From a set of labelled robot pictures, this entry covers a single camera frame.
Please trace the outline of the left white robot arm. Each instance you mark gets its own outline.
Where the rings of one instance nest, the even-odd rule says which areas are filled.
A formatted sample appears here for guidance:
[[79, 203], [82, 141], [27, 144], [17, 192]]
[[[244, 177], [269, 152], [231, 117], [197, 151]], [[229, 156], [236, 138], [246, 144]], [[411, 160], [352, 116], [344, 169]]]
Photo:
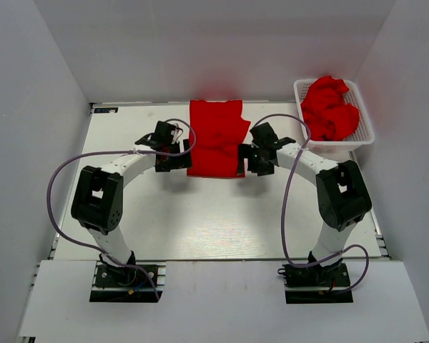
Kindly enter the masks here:
[[94, 238], [101, 260], [113, 266], [112, 276], [122, 285], [137, 276], [134, 252], [127, 246], [119, 227], [124, 213], [124, 189], [138, 176], [153, 169], [170, 172], [192, 166], [191, 151], [197, 137], [179, 139], [182, 129], [176, 119], [158, 121], [154, 132], [135, 141], [128, 151], [102, 166], [86, 166], [80, 174], [71, 205], [71, 217]]

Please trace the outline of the red t shirt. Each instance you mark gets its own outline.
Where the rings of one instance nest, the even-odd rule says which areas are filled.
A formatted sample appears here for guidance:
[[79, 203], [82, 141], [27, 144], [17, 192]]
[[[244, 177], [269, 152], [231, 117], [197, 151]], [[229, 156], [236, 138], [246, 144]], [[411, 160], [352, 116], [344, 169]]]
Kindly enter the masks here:
[[190, 152], [192, 167], [187, 176], [232, 179], [245, 175], [237, 170], [238, 146], [251, 122], [242, 118], [242, 109], [241, 100], [191, 100], [189, 123], [194, 133], [189, 142], [195, 147]]

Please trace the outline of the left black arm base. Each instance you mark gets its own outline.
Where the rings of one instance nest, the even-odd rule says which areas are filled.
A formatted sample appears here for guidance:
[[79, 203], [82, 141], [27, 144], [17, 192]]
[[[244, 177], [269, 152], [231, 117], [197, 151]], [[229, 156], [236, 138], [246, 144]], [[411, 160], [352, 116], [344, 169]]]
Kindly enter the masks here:
[[91, 303], [155, 304], [164, 291], [164, 262], [136, 263], [144, 271], [123, 268], [97, 261], [94, 268]]

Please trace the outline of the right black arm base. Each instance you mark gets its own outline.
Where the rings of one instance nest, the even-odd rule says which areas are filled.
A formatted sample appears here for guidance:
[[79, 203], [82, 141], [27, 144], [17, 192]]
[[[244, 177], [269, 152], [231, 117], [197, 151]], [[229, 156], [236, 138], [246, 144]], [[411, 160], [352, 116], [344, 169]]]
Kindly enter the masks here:
[[350, 276], [345, 263], [334, 267], [296, 268], [283, 264], [277, 273], [283, 277], [286, 304], [353, 303]]

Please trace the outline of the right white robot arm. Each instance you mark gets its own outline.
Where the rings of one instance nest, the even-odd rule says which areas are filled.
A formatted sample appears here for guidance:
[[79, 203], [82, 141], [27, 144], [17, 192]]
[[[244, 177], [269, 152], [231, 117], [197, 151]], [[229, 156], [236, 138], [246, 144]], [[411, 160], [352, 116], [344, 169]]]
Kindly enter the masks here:
[[286, 210], [294, 175], [299, 175], [316, 189], [317, 209], [322, 227], [309, 262], [296, 264], [284, 250], [288, 264], [296, 269], [308, 268], [309, 278], [324, 285], [335, 275], [333, 266], [351, 248], [346, 244], [353, 229], [372, 209], [372, 201], [360, 168], [353, 160], [338, 162], [322, 157], [289, 137], [278, 138], [267, 122], [250, 129], [252, 143], [240, 144], [238, 173], [249, 171], [257, 176], [272, 175], [275, 168], [289, 170], [280, 213], [280, 236], [286, 248]]

